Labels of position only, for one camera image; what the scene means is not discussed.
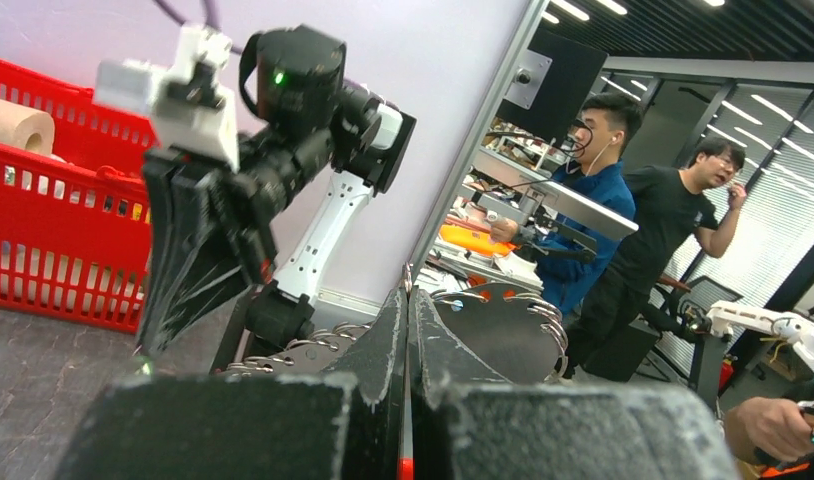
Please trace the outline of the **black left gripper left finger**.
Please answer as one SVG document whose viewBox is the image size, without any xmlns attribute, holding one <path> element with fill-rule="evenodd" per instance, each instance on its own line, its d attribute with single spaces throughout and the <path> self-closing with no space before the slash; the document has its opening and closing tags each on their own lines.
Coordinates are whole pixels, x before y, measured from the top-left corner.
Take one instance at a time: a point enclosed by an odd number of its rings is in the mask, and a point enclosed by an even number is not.
<svg viewBox="0 0 814 480">
<path fill-rule="evenodd" d="M 314 373 L 125 377 L 106 387 L 59 479 L 394 479 L 407 294 Z"/>
</svg>

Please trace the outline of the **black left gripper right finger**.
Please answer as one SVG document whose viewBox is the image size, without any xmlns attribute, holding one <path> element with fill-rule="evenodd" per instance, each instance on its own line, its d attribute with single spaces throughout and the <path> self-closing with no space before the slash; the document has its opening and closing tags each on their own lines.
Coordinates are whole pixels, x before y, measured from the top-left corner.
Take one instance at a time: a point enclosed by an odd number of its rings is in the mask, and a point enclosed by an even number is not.
<svg viewBox="0 0 814 480">
<path fill-rule="evenodd" d="M 708 407 L 666 384 L 515 385 L 409 301 L 418 479 L 735 479 Z"/>
</svg>

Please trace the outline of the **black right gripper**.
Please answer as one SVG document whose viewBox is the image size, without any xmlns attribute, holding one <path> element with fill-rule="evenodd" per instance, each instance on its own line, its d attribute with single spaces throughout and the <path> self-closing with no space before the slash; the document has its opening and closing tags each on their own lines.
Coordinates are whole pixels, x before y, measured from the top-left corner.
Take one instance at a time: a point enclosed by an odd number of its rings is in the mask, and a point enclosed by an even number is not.
<svg viewBox="0 0 814 480">
<path fill-rule="evenodd" d="M 335 153 L 326 130 L 297 141 L 262 130 L 239 135 L 237 146 L 236 172 L 192 148 L 145 153 L 152 244 L 138 330 L 144 355 L 161 353 L 206 314 L 271 280 L 278 253 L 271 222 Z"/>
</svg>

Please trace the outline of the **red grey key organizer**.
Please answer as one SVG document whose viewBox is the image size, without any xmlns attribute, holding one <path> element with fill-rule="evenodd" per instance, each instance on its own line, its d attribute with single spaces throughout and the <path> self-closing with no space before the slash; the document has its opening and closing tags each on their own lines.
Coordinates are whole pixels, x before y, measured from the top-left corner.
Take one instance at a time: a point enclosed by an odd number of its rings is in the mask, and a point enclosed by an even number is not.
<svg viewBox="0 0 814 480">
<path fill-rule="evenodd" d="M 559 310 L 538 294 L 504 282 L 430 295 L 443 331 L 492 371 L 518 384 L 553 381 L 565 372 L 567 335 Z M 230 375 L 316 373 L 369 340 L 381 319 L 343 322 L 295 339 L 278 353 L 248 354 L 225 368 Z"/>
</svg>

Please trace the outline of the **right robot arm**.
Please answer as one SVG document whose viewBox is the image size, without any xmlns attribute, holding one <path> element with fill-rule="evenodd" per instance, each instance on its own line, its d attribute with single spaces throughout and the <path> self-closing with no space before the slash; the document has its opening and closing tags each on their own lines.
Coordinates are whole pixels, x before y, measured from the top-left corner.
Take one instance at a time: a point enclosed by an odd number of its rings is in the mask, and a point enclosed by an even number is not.
<svg viewBox="0 0 814 480">
<path fill-rule="evenodd" d="M 234 90 L 218 78 L 231 47 L 185 25 L 157 78 L 136 354 L 157 357 L 232 303 L 214 372 L 319 369 L 364 332 L 315 327 L 323 276 L 345 231 L 390 188 L 416 121 L 347 82 L 346 44 L 309 26 L 253 34 Z"/>
</svg>

